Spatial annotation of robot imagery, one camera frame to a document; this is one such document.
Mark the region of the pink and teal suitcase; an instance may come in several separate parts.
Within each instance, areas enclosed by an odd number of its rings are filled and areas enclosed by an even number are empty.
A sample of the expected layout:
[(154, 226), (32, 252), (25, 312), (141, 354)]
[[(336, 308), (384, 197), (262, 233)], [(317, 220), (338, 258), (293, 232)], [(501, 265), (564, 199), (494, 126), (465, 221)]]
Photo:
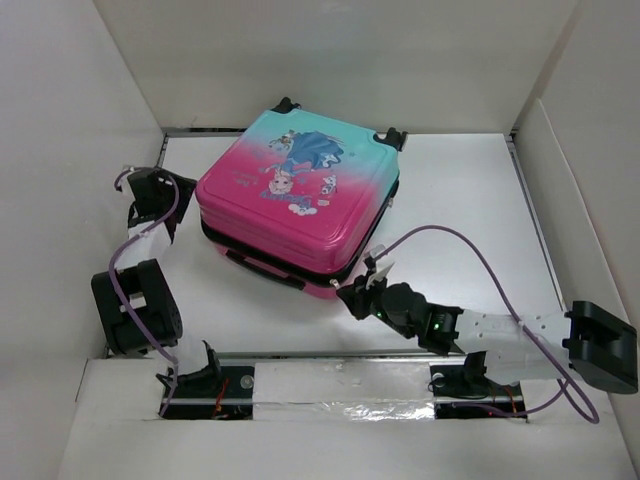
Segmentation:
[(407, 132), (376, 131), (284, 97), (198, 180), (201, 228), (254, 274), (334, 299), (399, 188)]

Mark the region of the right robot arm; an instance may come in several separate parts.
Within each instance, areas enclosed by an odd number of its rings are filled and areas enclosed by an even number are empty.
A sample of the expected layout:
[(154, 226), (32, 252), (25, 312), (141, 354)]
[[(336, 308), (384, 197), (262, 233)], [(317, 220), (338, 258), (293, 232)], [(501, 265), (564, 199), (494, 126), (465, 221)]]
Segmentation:
[(406, 282), (364, 275), (337, 296), (357, 320), (373, 316), (428, 352), (468, 356), (462, 381), (474, 393), (565, 373), (608, 393), (639, 390), (636, 329), (592, 302), (514, 319), (430, 303)]

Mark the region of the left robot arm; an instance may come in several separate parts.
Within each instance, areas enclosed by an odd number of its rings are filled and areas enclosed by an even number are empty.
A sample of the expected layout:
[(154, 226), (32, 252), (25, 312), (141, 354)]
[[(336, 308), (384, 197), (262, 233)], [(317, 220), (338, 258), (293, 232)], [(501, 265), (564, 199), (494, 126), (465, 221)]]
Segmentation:
[(127, 240), (108, 268), (91, 279), (91, 289), (109, 349), (132, 356), (158, 352), (178, 366), (171, 349), (183, 335), (177, 303), (159, 264), (173, 245), (196, 187), (161, 167), (129, 167), (116, 177), (114, 189), (130, 196)]

